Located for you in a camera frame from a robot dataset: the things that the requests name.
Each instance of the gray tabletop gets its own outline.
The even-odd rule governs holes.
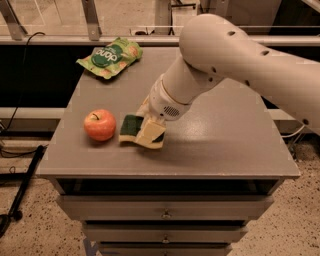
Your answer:
[[[177,48],[144,48],[143,57],[110,81],[85,71],[37,170],[40,177],[294,178],[299,170],[261,98],[226,79],[195,100],[180,120],[167,122],[159,150],[118,142],[125,115],[134,114]],[[117,120],[114,137],[95,142],[83,130],[92,110]]]

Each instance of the green chip bag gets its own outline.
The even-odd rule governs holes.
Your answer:
[[[142,49],[135,42],[118,37],[111,44],[97,50],[84,59],[78,59],[77,63],[97,76],[110,79],[116,76],[125,67],[142,56]]]

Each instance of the white cable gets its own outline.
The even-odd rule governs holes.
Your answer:
[[[304,127],[306,127],[305,125],[302,125],[300,128],[299,128],[299,130],[297,130],[296,132],[294,132],[294,133],[292,133],[292,134],[290,134],[290,135],[285,135],[285,136],[281,136],[282,138],[290,138],[290,137],[293,137],[293,136],[295,136],[295,135],[297,135],[298,133],[300,133],[303,129],[304,129]]]

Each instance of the desk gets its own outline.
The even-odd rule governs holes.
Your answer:
[[[36,174],[54,184],[61,208],[103,255],[226,255],[299,170],[261,98],[229,79],[167,122],[162,149],[120,144],[125,115],[179,54],[143,50],[111,81],[83,73]],[[83,130],[97,108],[117,120],[108,142]]]

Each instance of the sponge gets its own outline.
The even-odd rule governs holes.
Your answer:
[[[164,124],[157,123],[148,117],[126,115],[122,123],[119,141],[129,141],[146,148],[162,148],[164,140]]]

